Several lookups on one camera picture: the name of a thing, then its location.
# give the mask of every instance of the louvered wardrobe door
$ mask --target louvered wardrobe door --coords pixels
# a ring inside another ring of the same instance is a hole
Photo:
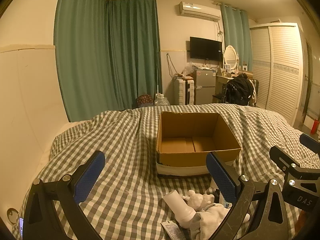
[[[270,36],[268,27],[251,29],[252,72],[259,81],[257,107],[266,108],[271,72]]]
[[[271,78],[268,110],[293,125],[301,96],[303,58],[298,26],[270,26]]]

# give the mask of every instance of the green curtain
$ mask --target green curtain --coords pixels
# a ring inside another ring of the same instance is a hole
[[[156,0],[58,0],[54,44],[70,122],[162,90]]]
[[[138,96],[156,91],[160,67],[156,0],[110,0],[107,5],[112,64],[119,100],[132,108]]]
[[[233,10],[231,6],[221,4],[221,13],[225,33],[225,46],[231,45],[239,54],[239,65],[243,62],[252,70],[252,49],[248,14],[244,10]]]

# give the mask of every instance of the red fire extinguisher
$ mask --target red fire extinguisher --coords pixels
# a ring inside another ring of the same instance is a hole
[[[320,123],[319,120],[315,120],[315,122],[313,123],[313,127],[312,127],[312,129],[311,129],[310,134],[315,134],[315,133],[317,132],[319,123]]]

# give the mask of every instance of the oval mirror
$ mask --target oval mirror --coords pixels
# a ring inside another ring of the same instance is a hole
[[[227,46],[224,51],[224,62],[225,64],[230,65],[231,70],[234,70],[237,66],[238,55],[231,45]]]

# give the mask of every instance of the white wall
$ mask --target white wall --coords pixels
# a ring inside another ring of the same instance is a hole
[[[313,84],[308,105],[308,115],[316,119],[320,114],[320,37],[305,14],[300,19],[304,27],[305,37],[312,50]]]
[[[252,27],[253,25],[257,25],[257,24],[258,23],[255,20],[249,18],[249,27]]]
[[[165,96],[173,104],[173,83],[169,75],[166,54],[169,53],[172,62],[181,73],[190,62],[204,63],[204,60],[190,59],[189,41],[190,37],[200,37],[210,40],[218,40],[215,22],[194,17],[180,16],[179,3],[190,2],[220,9],[210,0],[157,0],[159,36],[161,49],[162,86]],[[222,20],[219,21],[223,32]]]
[[[0,18],[0,216],[20,210],[43,153],[68,123],[53,28],[58,0],[13,0]]]
[[[10,44],[53,45],[58,0],[13,0],[0,18],[0,47]]]

